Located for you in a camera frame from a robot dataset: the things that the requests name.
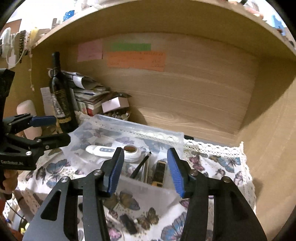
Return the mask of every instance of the metal screw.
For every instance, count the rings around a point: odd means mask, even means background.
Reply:
[[[190,175],[192,175],[192,176],[197,176],[197,175],[198,175],[198,170],[191,169],[189,173],[190,173]]]
[[[227,177],[227,176],[224,176],[224,177],[222,177],[222,181],[225,182],[225,183],[230,183],[231,182],[231,178],[230,177]]]
[[[102,174],[103,174],[103,171],[102,170],[100,170],[100,169],[94,170],[94,175],[95,176],[100,176]]]
[[[62,180],[63,183],[65,183],[65,182],[67,182],[69,180],[69,177],[62,177],[61,180]]]

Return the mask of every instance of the finger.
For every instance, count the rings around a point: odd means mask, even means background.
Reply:
[[[3,181],[3,186],[6,191],[14,191],[17,188],[17,176],[12,178],[7,178]]]
[[[17,170],[4,170],[4,176],[5,178],[11,178],[14,177],[17,173]]]

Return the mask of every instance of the small white box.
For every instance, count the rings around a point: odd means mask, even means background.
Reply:
[[[129,107],[128,99],[123,97],[116,97],[102,103],[103,112],[109,112],[111,110],[117,110],[121,108]]]

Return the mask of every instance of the wooden shelf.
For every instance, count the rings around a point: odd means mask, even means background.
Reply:
[[[115,34],[164,32],[218,40],[259,57],[296,61],[292,45],[243,6],[216,0],[122,2],[73,16],[43,36],[35,47],[77,44]]]

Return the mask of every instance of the small bottle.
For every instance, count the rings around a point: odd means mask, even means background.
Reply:
[[[61,72],[59,52],[52,54],[54,76],[49,82],[50,92],[57,121],[64,133],[74,131],[78,127],[67,80]]]

